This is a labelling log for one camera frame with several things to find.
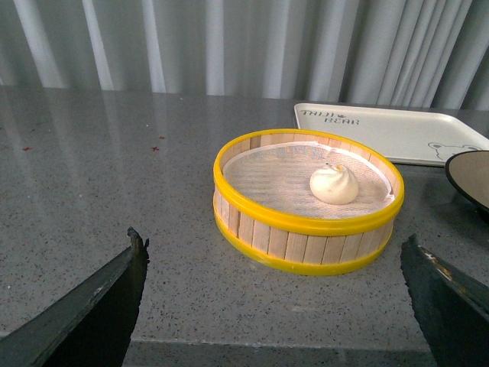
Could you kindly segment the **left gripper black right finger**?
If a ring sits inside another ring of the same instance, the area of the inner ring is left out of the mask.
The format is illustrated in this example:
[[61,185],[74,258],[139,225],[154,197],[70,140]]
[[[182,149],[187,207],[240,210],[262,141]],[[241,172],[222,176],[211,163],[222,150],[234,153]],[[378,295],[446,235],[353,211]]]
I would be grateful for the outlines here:
[[438,366],[488,365],[488,286],[418,245],[401,246],[416,321]]

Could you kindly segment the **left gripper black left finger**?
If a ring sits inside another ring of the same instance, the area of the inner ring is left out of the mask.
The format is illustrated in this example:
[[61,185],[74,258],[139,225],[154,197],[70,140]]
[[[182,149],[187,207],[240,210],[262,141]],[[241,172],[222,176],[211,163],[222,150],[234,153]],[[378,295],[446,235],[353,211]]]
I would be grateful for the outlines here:
[[3,366],[123,364],[149,264],[149,241],[127,235],[128,248],[1,340]]

